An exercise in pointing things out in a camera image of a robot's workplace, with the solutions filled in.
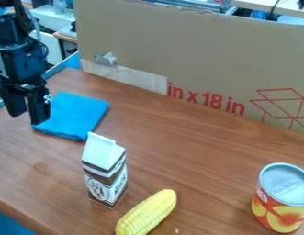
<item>wooden tabletop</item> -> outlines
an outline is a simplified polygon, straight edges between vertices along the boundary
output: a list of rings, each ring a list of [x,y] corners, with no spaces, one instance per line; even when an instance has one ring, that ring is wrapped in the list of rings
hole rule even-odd
[[[231,0],[232,6],[270,12],[276,0]],[[298,0],[280,0],[274,14],[303,17],[304,9],[300,10]]]
[[[57,39],[62,39],[62,40],[66,40],[66,41],[77,43],[77,38],[69,37],[69,36],[63,35],[63,34],[61,34],[59,32],[55,32],[52,35],[53,35],[53,37],[55,37]]]
[[[2,213],[38,234],[112,235],[132,207],[171,188],[176,208],[151,234],[275,234],[251,213],[257,175],[270,162],[304,168],[303,135],[74,70],[48,87],[110,102],[94,132],[126,148],[129,191],[115,210],[91,202],[84,143],[34,131],[28,113],[11,118],[3,108]]]

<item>carton top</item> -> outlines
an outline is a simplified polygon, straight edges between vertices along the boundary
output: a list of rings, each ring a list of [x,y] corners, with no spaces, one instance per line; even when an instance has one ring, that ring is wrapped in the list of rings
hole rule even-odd
[[[82,161],[109,170],[125,151],[114,140],[88,132]]]

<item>cardboard sheet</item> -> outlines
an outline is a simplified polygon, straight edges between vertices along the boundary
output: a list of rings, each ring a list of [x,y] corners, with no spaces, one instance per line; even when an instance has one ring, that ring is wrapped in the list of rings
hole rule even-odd
[[[168,95],[304,133],[304,27],[157,6],[75,2],[82,59],[168,77]]]

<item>yellow corn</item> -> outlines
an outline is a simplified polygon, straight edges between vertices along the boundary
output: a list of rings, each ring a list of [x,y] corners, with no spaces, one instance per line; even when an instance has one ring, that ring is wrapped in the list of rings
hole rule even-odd
[[[164,189],[125,214],[117,223],[116,235],[144,235],[153,230],[174,209],[175,191]]]

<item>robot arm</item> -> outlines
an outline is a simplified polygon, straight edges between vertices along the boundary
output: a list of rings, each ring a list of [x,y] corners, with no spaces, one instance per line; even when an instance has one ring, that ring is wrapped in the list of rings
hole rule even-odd
[[[0,0],[0,8],[11,6],[15,13],[0,15],[0,54],[7,74],[0,74],[0,96],[13,118],[27,111],[26,98],[31,124],[37,125],[51,115],[51,96],[41,78],[48,48],[28,35],[34,25],[21,1]]]

